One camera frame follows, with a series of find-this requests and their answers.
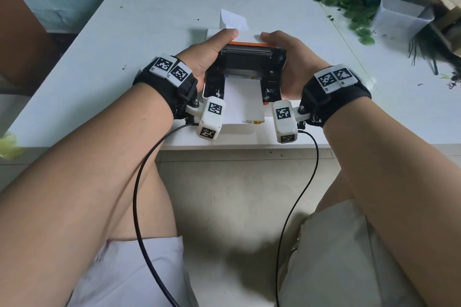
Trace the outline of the person's right hand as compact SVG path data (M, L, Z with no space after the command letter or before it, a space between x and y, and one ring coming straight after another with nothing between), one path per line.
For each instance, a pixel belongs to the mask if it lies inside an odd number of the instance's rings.
M300 100L303 87L314 74L331 65L315 54L301 40L289 36L289 49L286 51L286 61L280 77L281 98Z

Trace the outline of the person's left hand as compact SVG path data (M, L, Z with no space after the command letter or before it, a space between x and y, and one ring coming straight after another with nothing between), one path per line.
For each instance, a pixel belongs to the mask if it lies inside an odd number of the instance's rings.
M193 44L176 54L176 58L181 60L197 79L197 91L202 91L204 87L205 74L217 57L207 57L207 40Z

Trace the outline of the white and orange label printer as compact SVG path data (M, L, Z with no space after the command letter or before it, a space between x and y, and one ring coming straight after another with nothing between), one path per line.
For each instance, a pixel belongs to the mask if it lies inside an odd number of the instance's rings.
M225 78L230 76L260 81L262 102L268 105L282 99L281 75L286 64L286 50L261 42L258 35L240 32L217 55L205 74L203 100L209 96L224 98Z

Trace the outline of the person's right forearm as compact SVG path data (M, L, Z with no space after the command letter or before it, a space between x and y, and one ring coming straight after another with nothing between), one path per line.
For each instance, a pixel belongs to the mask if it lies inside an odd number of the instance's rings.
M461 305L461 168L367 97L324 135L354 197L427 306Z

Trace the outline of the white paper label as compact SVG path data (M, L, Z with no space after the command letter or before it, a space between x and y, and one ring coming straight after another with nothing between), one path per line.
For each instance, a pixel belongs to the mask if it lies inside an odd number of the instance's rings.
M221 9L219 29L237 29L239 32L245 32L249 31L249 26L244 16Z

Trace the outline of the white folded paper stack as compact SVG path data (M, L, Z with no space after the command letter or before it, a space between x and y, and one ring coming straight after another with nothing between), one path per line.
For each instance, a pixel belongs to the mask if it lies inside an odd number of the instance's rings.
M223 124L262 124L265 122L261 82L244 77L224 80Z

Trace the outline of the green artificial leaf sprigs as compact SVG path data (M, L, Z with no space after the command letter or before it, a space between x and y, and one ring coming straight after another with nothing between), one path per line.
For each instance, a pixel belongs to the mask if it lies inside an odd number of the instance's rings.
M349 20L349 29L354 31L363 45L374 45L375 32L371 29L377 7L364 5L362 0L315 0L327 7L336 7Z

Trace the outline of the clear plastic container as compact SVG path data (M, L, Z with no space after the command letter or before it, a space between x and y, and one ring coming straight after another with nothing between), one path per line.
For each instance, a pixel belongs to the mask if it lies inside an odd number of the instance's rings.
M420 0L381 0L371 29L379 36L408 42L434 21L433 7Z

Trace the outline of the dark green grass sprigs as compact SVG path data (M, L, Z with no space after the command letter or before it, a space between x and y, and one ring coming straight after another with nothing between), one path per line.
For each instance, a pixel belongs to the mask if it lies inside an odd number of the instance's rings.
M408 43L408 58L412 59L412 66L416 64L418 57L429 64L434 76L448 80L449 89L461 88L461 57L450 52L431 25L425 26ZM440 72L439 61L450 65L451 74Z

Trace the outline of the person's right leg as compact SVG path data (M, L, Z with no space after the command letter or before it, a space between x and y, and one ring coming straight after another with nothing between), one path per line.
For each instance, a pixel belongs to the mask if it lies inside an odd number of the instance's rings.
M315 209L315 213L321 212L331 206L352 199L355 199L353 190L344 171L341 170L320 200Z

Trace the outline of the person's leg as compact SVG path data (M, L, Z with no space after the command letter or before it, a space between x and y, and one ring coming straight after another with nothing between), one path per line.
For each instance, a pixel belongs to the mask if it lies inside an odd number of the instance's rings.
M137 217L143 239L177 237L176 221L170 196L158 173L156 157L161 144L151 154L141 173L137 191ZM108 241L132 241L136 239L132 199L136 170L127 183L122 200L117 204L115 217L109 224Z
M344 171L341 170L320 200L315 209L315 213L321 212L331 206L352 199L355 199L353 190Z

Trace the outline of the person's left leg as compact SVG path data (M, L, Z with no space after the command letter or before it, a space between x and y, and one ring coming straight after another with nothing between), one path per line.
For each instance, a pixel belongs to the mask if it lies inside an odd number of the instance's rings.
M156 157L161 144L151 154L141 173L137 191L137 217L143 239L177 237L176 221L170 196L158 173ZM117 204L115 217L109 224L108 241L132 241L136 239L132 199L136 170L127 183L122 200Z

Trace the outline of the brown wooden furniture panel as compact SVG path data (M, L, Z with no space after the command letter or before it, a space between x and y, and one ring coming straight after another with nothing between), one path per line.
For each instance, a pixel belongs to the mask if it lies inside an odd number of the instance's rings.
M0 0L0 77L34 93L59 54L52 37L24 0Z

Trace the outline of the yellow-green plastic object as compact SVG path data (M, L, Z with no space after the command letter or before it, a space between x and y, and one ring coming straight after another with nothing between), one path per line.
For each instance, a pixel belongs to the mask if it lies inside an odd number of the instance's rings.
M0 137L0 159L12 160L20 157L24 149L18 145L14 134L6 132Z

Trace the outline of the white shorts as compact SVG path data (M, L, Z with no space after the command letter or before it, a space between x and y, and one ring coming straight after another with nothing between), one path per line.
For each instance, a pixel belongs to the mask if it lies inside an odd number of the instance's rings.
M426 307L355 200L300 228L280 307ZM137 241L110 242L75 286L69 307L171 307Z

